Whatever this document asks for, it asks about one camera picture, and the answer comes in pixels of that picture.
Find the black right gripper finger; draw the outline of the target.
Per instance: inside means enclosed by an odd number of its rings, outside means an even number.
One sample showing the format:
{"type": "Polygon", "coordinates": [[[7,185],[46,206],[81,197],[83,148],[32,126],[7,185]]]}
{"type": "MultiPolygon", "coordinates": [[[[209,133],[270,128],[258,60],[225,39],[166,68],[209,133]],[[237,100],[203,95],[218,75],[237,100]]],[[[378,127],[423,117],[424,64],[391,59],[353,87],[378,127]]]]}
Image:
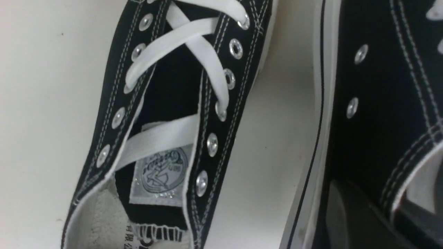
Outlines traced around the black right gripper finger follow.
{"type": "Polygon", "coordinates": [[[326,209],[331,249],[408,249],[409,243],[353,185],[332,180],[326,209]]]}

